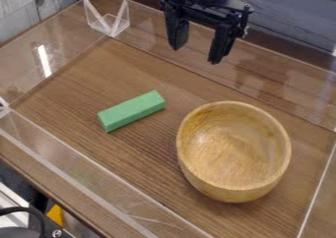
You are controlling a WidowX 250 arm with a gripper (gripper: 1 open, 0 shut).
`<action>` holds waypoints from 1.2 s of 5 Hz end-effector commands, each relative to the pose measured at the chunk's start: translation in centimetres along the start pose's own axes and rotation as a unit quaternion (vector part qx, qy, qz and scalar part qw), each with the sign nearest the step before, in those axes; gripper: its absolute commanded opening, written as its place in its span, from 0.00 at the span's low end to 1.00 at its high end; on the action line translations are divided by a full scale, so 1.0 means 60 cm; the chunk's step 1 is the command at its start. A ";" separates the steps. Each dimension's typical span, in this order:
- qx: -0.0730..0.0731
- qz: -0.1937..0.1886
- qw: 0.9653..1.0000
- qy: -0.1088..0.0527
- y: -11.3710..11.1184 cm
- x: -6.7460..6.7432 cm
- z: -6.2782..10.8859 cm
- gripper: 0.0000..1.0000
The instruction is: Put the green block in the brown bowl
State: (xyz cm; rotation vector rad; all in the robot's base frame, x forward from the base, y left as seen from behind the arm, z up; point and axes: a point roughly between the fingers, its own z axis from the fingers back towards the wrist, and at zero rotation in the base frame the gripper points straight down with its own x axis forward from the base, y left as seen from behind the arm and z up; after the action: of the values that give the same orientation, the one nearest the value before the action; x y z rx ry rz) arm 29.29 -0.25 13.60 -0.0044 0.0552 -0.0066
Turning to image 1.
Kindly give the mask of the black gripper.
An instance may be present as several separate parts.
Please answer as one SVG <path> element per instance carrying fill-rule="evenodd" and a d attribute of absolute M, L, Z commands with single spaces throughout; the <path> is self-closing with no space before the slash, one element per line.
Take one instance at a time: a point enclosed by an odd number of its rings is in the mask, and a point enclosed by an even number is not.
<path fill-rule="evenodd" d="M 230 54 L 236 37 L 247 34 L 251 5 L 242 0 L 162 0 L 168 42 L 179 50 L 190 39 L 190 20 L 215 26 L 208 61 L 215 65 Z"/>

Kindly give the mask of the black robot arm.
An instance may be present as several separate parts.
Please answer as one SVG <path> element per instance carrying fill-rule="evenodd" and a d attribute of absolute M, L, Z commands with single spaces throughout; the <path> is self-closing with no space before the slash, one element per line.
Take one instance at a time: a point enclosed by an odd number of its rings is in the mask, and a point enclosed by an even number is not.
<path fill-rule="evenodd" d="M 179 50 L 190 40 L 190 24 L 215 30 L 208 61 L 215 65 L 230 54 L 235 40 L 248 31 L 248 18 L 254 13 L 240 0 L 162 0 L 168 43 Z"/>

